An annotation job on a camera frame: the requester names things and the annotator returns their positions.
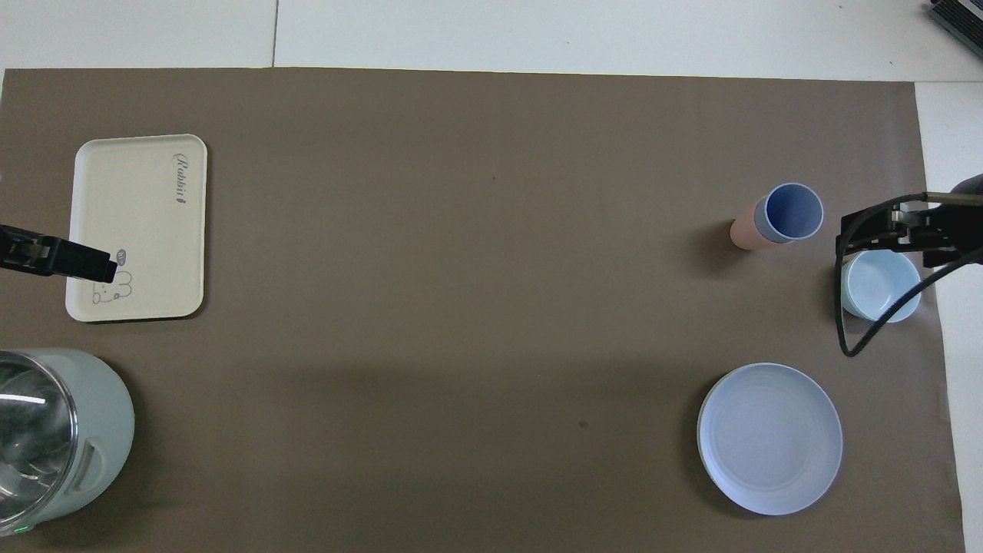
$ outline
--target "cartoon drawing on tray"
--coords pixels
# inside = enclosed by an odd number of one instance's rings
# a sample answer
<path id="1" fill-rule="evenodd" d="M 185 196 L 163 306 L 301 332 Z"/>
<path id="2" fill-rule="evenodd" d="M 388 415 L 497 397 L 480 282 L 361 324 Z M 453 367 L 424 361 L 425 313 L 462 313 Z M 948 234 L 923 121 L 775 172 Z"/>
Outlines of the cartoon drawing on tray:
<path id="1" fill-rule="evenodd" d="M 92 303 L 109 303 L 110 301 L 127 297 L 133 293 L 133 275 L 126 271 L 117 271 L 112 283 L 96 282 L 92 285 Z"/>

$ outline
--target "black vented object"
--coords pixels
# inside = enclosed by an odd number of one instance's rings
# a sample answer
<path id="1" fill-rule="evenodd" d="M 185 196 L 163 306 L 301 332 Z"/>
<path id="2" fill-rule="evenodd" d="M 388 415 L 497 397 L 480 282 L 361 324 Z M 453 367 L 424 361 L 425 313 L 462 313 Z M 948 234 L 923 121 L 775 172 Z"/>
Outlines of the black vented object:
<path id="1" fill-rule="evenodd" d="M 933 0 L 928 15 L 983 57 L 983 0 Z"/>

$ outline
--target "pot handle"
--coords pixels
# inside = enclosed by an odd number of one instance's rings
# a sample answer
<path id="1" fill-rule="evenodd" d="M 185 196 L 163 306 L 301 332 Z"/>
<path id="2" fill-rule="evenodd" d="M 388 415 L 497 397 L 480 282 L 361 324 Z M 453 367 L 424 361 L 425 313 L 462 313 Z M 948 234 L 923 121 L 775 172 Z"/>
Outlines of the pot handle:
<path id="1" fill-rule="evenodd" d="M 86 438 L 86 443 L 82 447 L 82 461 L 79 463 L 79 471 L 65 493 L 89 492 L 99 485 L 105 475 L 106 455 L 102 452 L 102 444 L 98 438 Z"/>

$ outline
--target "round plate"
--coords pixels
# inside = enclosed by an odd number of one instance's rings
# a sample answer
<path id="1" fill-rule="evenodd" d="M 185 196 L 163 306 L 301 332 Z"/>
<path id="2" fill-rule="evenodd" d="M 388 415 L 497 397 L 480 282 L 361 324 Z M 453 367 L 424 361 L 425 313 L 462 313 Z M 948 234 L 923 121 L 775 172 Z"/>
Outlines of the round plate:
<path id="1" fill-rule="evenodd" d="M 707 394 L 697 443 L 710 477 L 734 503 L 788 515 L 830 489 L 843 433 L 815 381 L 791 367 L 755 363 L 734 369 Z"/>

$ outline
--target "white plate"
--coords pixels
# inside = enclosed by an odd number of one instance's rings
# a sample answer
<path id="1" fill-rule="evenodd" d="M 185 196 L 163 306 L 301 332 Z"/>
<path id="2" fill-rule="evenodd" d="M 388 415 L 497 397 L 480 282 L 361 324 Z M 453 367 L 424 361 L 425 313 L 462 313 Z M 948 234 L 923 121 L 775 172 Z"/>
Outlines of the white plate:
<path id="1" fill-rule="evenodd" d="M 710 477 L 734 503 L 788 515 L 833 484 L 843 434 L 833 402 L 811 378 L 755 363 L 734 369 L 707 394 L 697 443 Z"/>
<path id="2" fill-rule="evenodd" d="M 111 283 L 68 278 L 79 321 L 190 315 L 204 297 L 207 151 L 194 135 L 93 140 L 75 157 L 69 238 L 109 252 Z"/>

